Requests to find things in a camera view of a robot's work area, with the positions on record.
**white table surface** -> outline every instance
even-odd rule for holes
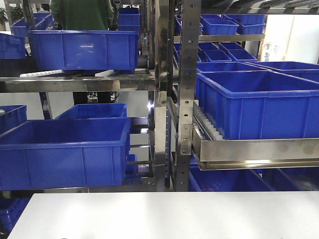
[[[319,192],[35,194],[9,239],[316,239]]]

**metal shelf rail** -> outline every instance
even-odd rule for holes
[[[264,38],[264,35],[198,36],[194,29],[199,29],[201,13],[319,14],[319,0],[221,0],[207,7],[208,2],[182,1],[183,29],[181,37],[174,37],[174,42],[181,42],[179,74],[176,77],[179,80],[178,93],[168,98],[168,109],[177,132],[176,153],[170,156],[174,189],[188,190],[192,152],[202,170],[319,166],[319,138],[214,141],[207,136],[204,124],[196,115],[193,117],[198,42],[259,41]]]

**blue storage bin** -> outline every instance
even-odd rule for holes
[[[238,25],[232,21],[218,19],[204,19],[203,30],[207,35],[235,35]]]
[[[226,62],[231,59],[223,51],[205,51],[203,62]]]
[[[0,115],[0,134],[26,122],[26,106],[0,106],[5,111]]]
[[[264,67],[269,70],[302,77],[305,79],[319,82],[319,65],[294,62],[294,61],[272,61],[272,62],[254,62],[250,65]]]
[[[257,61],[257,59],[253,55],[245,50],[228,50],[227,54],[229,55],[230,59],[232,59],[232,61]]]
[[[245,50],[241,45],[236,42],[220,42],[219,49],[227,52],[228,50]]]
[[[0,33],[0,59],[22,59],[25,55],[25,38]]]
[[[134,70],[139,35],[133,31],[32,31],[41,70]]]
[[[199,43],[198,48],[202,51],[219,50],[212,42]]]
[[[120,8],[119,14],[139,14],[140,11],[136,7],[126,7],[126,8]]]
[[[225,20],[236,19],[243,25],[263,24],[265,22],[265,15],[262,14],[223,15],[222,18]]]
[[[239,26],[237,32],[241,35],[250,35],[250,34],[263,34],[264,27],[266,24],[254,24],[254,25],[243,25],[240,22],[236,22]]]
[[[273,191],[253,170],[200,171],[190,168],[189,191],[195,192],[256,192]]]
[[[140,35],[141,25],[118,25],[118,31],[134,31]]]
[[[119,14],[118,25],[141,25],[141,15]]]
[[[98,119],[127,116],[127,104],[124,103],[83,104],[73,106],[56,119]]]
[[[130,118],[31,120],[0,136],[0,190],[121,185]]]
[[[203,62],[197,64],[197,72],[211,71],[262,71],[265,69],[240,62]]]
[[[28,202],[29,198],[0,199],[0,219],[2,224],[15,224]]]
[[[16,22],[11,26],[11,29],[13,31],[13,34],[15,36],[23,36],[23,37],[28,37],[28,31],[26,29],[25,25],[25,20],[24,18],[21,19],[20,21]],[[45,30],[45,20],[43,18],[35,18],[34,19],[34,24],[35,24],[35,29],[36,30]]]
[[[264,169],[262,176],[276,191],[302,191],[302,188],[280,168]]]
[[[199,105],[225,139],[319,137],[319,83],[272,71],[197,77]]]
[[[181,24],[181,18],[178,18],[175,16],[175,32],[178,34],[181,34],[182,31],[182,24]],[[199,24],[199,35],[203,34],[203,25],[200,23]]]
[[[128,156],[127,162],[136,162],[137,161],[137,155],[136,154],[130,154]],[[125,169],[125,175],[126,178],[128,177],[136,177],[138,173],[139,166],[137,164],[135,165],[126,165]]]

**shelf beam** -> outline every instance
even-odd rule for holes
[[[258,35],[203,35],[198,36],[198,42],[224,42],[224,41],[261,41],[264,34]],[[180,43],[180,36],[174,37],[174,43]]]
[[[152,75],[114,77],[8,77],[0,78],[0,93],[154,91]]]

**green jacket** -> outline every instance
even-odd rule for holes
[[[64,30],[108,30],[113,22],[110,0],[52,0],[51,12]]]

